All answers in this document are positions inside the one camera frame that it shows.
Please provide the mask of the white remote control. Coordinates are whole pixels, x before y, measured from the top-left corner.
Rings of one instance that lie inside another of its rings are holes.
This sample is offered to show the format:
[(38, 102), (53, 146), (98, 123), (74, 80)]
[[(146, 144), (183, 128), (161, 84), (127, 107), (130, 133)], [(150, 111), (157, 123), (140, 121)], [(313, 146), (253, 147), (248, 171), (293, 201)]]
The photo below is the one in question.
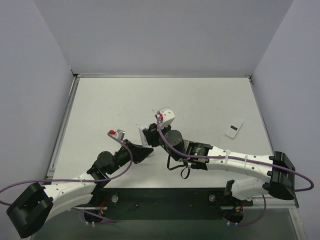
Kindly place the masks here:
[(150, 145), (148, 145), (147, 138), (145, 137), (145, 135), (143, 133), (143, 130), (145, 130), (147, 128), (148, 128), (148, 126), (143, 125), (143, 126), (140, 126), (138, 128), (138, 130), (139, 130), (139, 135), (140, 135), (140, 140), (141, 140), (142, 146), (144, 148), (149, 148), (152, 150), (151, 153), (147, 156), (148, 158), (151, 158), (154, 155), (154, 149)]

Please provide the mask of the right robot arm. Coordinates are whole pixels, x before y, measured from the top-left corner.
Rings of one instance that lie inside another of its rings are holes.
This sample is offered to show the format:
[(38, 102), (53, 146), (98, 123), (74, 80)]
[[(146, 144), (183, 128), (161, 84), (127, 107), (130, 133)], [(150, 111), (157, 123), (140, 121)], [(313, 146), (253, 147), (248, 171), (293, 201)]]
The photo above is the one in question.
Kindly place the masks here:
[(246, 176), (242, 180), (228, 180), (225, 196), (251, 200), (259, 195), (270, 195), (280, 200), (295, 198), (295, 167), (283, 152), (273, 155), (248, 155), (223, 150), (210, 144), (185, 140), (171, 126), (158, 132), (155, 123), (139, 128), (144, 147), (162, 147), (173, 160), (188, 170), (226, 171)]

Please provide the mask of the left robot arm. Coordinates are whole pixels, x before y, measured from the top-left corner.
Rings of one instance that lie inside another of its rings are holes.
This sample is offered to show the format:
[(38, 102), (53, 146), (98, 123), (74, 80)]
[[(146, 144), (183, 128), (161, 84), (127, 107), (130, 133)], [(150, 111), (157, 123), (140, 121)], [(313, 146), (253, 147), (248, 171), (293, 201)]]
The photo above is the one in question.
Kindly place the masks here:
[(39, 182), (29, 185), (17, 199), (9, 205), (6, 214), (24, 239), (36, 233), (52, 217), (79, 205), (96, 206), (101, 203), (100, 191), (124, 165), (138, 164), (146, 159), (153, 148), (121, 142), (121, 148), (112, 154), (102, 151), (89, 170), (66, 181), (58, 180), (54, 184), (41, 185)]

